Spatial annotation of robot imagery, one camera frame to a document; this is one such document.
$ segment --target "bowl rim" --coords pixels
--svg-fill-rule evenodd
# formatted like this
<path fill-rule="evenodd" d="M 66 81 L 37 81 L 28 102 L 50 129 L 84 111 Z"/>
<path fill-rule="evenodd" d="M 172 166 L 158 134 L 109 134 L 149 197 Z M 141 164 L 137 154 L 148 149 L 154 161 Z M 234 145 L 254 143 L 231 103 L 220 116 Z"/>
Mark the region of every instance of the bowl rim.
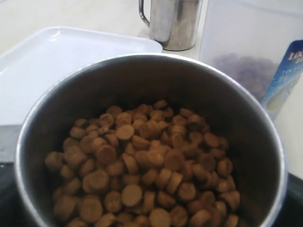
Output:
<path fill-rule="evenodd" d="M 15 172 L 15 178 L 16 178 L 18 192 L 25 205 L 25 209 L 30 214 L 30 216 L 33 218 L 34 222 L 40 227 L 49 227 L 49 225 L 46 224 L 45 220 L 43 220 L 43 218 L 39 215 L 40 212 L 37 211 L 37 209 L 35 208 L 35 206 L 33 205 L 32 201 L 30 199 L 30 196 L 29 196 L 26 186 L 25 186 L 25 181 L 24 181 L 24 177 L 23 177 L 23 173 L 22 173 L 22 164 L 21 164 L 22 163 L 22 160 L 21 160 L 22 144 L 24 143 L 24 140 L 25 140 L 26 131 L 27 131 L 27 128 L 29 128 L 29 126 L 32 122 L 32 119 L 35 118 L 36 113 L 39 109 L 39 106 L 44 103 L 44 101 L 47 99 L 48 96 L 50 96 L 50 94 L 52 94 L 53 92 L 56 92 L 56 88 L 58 88 L 65 81 L 68 81 L 71 78 L 76 77 L 77 75 L 80 75 L 81 73 L 87 71 L 88 69 L 92 69 L 103 62 L 114 61 L 116 59 L 127 59 L 132 56 L 163 57 L 163 58 L 169 58 L 169 59 L 182 60 L 182 61 L 193 63 L 195 65 L 199 65 L 200 67 L 217 74 L 217 76 L 222 77 L 225 80 L 225 82 L 227 82 L 230 85 L 232 85 L 233 87 L 235 87 L 235 89 L 243 92 L 244 95 L 248 99 L 251 100 L 251 104 L 255 108 L 257 108 L 257 111 L 261 114 L 261 117 L 264 118 L 263 120 L 264 120 L 264 122 L 266 122 L 268 129 L 272 133 L 274 142 L 276 143 L 276 146 L 278 148 L 277 156 L 279 159 L 279 166 L 280 166 L 280 169 L 279 169 L 280 179 L 279 179 L 278 189 L 276 192 L 276 197 L 274 199 L 274 202 L 270 208 L 270 211 L 267 214 L 266 218 L 263 220 L 260 227 L 269 227 L 269 226 L 273 225 L 275 219 L 277 218 L 277 216 L 281 210 L 283 202 L 284 202 L 284 198 L 286 195 L 286 189 L 287 189 L 288 174 L 287 174 L 287 168 L 286 168 L 286 157 L 285 157 L 285 153 L 283 152 L 282 142 L 280 140 L 280 137 L 276 131 L 276 128 L 275 128 L 273 122 L 271 121 L 271 119 L 268 116 L 268 114 L 266 113 L 266 111 L 263 109 L 261 104 L 244 87 L 242 87 L 237 81 L 235 81 L 231 77 L 227 76 L 225 73 L 217 70 L 216 68 L 209 66 L 205 63 L 202 63 L 200 61 L 197 61 L 197 60 L 194 60 L 191 58 L 187 58 L 187 57 L 183 57 L 180 55 L 168 54 L 168 53 L 153 53 L 153 52 L 152 53 L 147 52 L 147 53 L 122 54 L 122 55 L 118 55 L 118 56 L 114 56 L 114 57 L 101 59 L 101 60 L 95 61 L 93 63 L 87 64 L 83 67 L 80 67 L 77 70 L 75 70 L 74 72 L 68 74 L 68 76 L 66 76 L 66 77 L 62 78 L 61 80 L 57 81 L 56 83 L 54 83 L 50 88 L 48 88 L 44 92 L 44 94 L 33 105 L 33 107 L 27 114 L 27 116 L 22 124 L 22 128 L 21 128 L 21 131 L 19 134 L 16 155 L 15 155 L 14 172 Z"/>

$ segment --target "metal bowl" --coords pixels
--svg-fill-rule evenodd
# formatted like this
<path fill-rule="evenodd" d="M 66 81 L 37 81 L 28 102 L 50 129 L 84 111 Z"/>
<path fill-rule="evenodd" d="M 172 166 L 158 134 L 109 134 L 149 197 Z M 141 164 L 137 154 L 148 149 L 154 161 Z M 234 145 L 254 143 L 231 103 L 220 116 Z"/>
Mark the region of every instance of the metal bowl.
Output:
<path fill-rule="evenodd" d="M 18 140 L 15 172 L 25 207 L 40 227 L 55 227 L 46 155 L 61 149 L 73 121 L 108 106 L 134 107 L 167 99 L 203 114 L 228 138 L 242 215 L 253 226 L 276 219 L 286 191 L 281 141 L 259 103 L 237 82 L 201 62 L 143 53 L 102 60 L 47 91 L 27 116 Z"/>

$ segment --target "stainless steel cup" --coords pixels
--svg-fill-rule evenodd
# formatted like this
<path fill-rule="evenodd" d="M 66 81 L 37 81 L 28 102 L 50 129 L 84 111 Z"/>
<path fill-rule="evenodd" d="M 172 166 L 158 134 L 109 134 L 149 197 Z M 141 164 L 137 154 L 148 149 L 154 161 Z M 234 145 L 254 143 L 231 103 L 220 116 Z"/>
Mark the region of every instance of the stainless steel cup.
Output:
<path fill-rule="evenodd" d="M 187 50 L 195 45 L 202 0 L 151 0 L 150 22 L 143 5 L 144 0 L 139 0 L 139 14 L 150 28 L 150 39 L 169 51 Z"/>
<path fill-rule="evenodd" d="M 56 227 L 46 155 L 62 150 L 77 118 L 97 117 L 110 105 L 134 108 L 167 99 L 194 109 L 230 142 L 239 214 L 269 227 L 284 200 L 287 174 L 281 141 L 256 99 L 220 71 L 201 62 L 159 53 L 130 54 L 91 64 L 46 92 L 27 116 L 17 145 L 16 180 L 40 227 Z"/>

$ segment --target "cup handle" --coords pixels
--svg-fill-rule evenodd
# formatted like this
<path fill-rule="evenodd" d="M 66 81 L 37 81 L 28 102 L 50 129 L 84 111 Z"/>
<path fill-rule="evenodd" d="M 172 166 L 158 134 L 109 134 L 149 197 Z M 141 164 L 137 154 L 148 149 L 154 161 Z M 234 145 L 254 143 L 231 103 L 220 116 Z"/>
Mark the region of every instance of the cup handle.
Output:
<path fill-rule="evenodd" d="M 150 27 L 150 22 L 144 14 L 144 0 L 139 0 L 139 15 L 144 24 L 146 24 L 147 27 Z"/>

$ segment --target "metal cup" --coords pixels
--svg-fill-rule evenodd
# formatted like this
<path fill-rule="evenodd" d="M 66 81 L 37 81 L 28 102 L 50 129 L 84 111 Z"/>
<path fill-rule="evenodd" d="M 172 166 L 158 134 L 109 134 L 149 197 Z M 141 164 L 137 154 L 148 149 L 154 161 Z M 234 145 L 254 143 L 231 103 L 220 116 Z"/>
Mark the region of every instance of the metal cup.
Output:
<path fill-rule="evenodd" d="M 150 39 L 169 51 L 183 51 L 195 45 L 202 0 L 151 0 L 150 21 L 143 6 L 144 0 L 139 0 L 139 14 L 150 28 Z"/>

